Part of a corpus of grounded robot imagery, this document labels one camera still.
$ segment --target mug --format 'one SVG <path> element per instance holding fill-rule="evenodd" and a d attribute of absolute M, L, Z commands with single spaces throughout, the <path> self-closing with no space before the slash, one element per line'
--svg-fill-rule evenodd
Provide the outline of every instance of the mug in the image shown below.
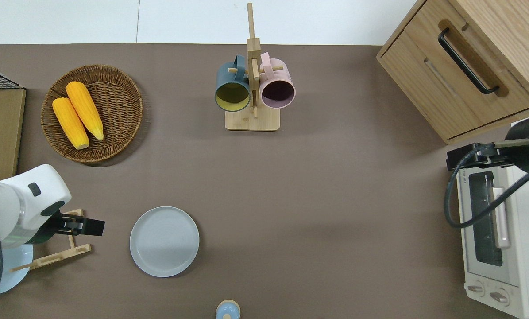
<path fill-rule="evenodd" d="M 233 67 L 235 73 L 228 69 Z M 248 75 L 245 74 L 244 57 L 237 55 L 234 62 L 221 65 L 217 71 L 217 86 L 215 89 L 215 102 L 219 107 L 229 112 L 244 109 L 250 101 Z"/>
<path fill-rule="evenodd" d="M 268 52 L 260 55 L 262 59 L 260 75 L 260 99 L 264 105 L 273 109 L 282 109 L 294 101 L 295 88 L 286 63 L 277 58 L 270 58 Z M 272 67 L 282 66 L 283 69 L 274 71 Z"/>

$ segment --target oven window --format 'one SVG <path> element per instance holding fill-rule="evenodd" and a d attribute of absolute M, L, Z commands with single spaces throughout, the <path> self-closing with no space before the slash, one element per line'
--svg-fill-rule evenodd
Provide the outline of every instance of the oven window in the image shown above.
<path fill-rule="evenodd" d="M 469 192 L 471 194 L 471 210 L 473 217 L 483 211 L 492 202 L 493 172 L 479 172 L 469 175 Z M 494 242 L 493 216 L 473 224 L 475 236 L 475 254 L 477 260 L 493 266 L 502 266 L 502 251 Z"/>

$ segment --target toaster oven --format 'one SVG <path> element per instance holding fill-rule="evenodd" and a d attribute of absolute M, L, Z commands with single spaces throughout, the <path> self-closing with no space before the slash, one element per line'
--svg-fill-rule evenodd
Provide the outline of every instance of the toaster oven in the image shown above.
<path fill-rule="evenodd" d="M 525 172 L 515 166 L 461 169 L 461 222 L 487 207 Z M 461 230 L 467 296 L 529 318 L 529 182 L 473 226 Z"/>

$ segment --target dark teal mug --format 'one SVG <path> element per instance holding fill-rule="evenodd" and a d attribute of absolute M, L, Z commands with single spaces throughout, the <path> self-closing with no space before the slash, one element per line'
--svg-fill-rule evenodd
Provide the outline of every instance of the dark teal mug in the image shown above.
<path fill-rule="evenodd" d="M 236 69 L 236 72 L 230 72 L 229 68 Z M 225 111 L 236 112 L 244 109 L 250 99 L 244 57 L 237 55 L 234 62 L 224 63 L 217 71 L 215 102 Z"/>

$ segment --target pink mug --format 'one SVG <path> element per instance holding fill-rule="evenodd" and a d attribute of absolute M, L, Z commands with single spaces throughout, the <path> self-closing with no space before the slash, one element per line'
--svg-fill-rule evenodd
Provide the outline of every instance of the pink mug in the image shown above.
<path fill-rule="evenodd" d="M 268 52 L 260 55 L 262 64 L 260 68 L 260 98 L 264 105 L 273 109 L 282 109 L 294 101 L 295 88 L 286 63 L 277 58 L 270 58 Z M 281 70 L 274 71 L 273 67 L 282 66 Z"/>

